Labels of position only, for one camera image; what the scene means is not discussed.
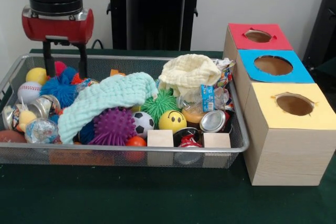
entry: smiley face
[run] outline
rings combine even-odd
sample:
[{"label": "smiley face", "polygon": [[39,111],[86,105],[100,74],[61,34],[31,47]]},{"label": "smiley face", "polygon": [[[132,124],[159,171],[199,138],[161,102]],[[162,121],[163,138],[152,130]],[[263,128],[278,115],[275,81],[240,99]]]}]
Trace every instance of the smiley face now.
[{"label": "smiley face", "polygon": [[159,120],[159,129],[172,130],[173,134],[186,127],[187,121],[184,115],[176,110],[166,111]]}]

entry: soccer ball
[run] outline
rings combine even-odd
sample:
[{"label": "soccer ball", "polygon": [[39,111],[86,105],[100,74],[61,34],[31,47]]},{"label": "soccer ball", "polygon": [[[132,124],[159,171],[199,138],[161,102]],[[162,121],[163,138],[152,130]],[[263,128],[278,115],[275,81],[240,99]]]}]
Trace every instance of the soccer ball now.
[{"label": "soccer ball", "polygon": [[135,112],[132,114],[135,120],[135,131],[143,139],[147,138],[147,131],[154,129],[154,121],[146,112]]}]

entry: yellow smiley face ball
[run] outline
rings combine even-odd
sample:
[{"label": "yellow smiley face ball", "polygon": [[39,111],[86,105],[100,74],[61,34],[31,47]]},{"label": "yellow smiley face ball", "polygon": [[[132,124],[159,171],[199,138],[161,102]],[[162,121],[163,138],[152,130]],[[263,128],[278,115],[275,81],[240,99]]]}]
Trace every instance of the yellow smiley face ball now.
[{"label": "yellow smiley face ball", "polygon": [[187,127],[187,121],[184,115],[176,110],[165,112],[159,120],[160,130],[172,130],[173,134],[180,129]]},{"label": "yellow smiley face ball", "polygon": [[35,81],[42,86],[47,82],[47,72],[44,68],[33,68],[26,75],[26,81]]}]

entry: green spiky ball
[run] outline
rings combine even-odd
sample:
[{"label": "green spiky ball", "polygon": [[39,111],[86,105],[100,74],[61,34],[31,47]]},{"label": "green spiky ball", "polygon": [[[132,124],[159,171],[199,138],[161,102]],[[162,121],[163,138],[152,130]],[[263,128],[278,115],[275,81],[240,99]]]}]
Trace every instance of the green spiky ball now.
[{"label": "green spiky ball", "polygon": [[173,96],[173,90],[159,90],[155,101],[148,98],[141,111],[148,113],[154,120],[155,128],[158,128],[160,117],[168,110],[181,111],[176,105],[176,97]]}]

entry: red box lid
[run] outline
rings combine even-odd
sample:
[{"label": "red box lid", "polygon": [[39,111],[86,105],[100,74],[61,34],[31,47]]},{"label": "red box lid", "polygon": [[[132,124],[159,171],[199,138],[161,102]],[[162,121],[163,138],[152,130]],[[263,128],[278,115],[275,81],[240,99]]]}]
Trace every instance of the red box lid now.
[{"label": "red box lid", "polygon": [[277,24],[230,23],[229,28],[237,49],[293,50]]}]

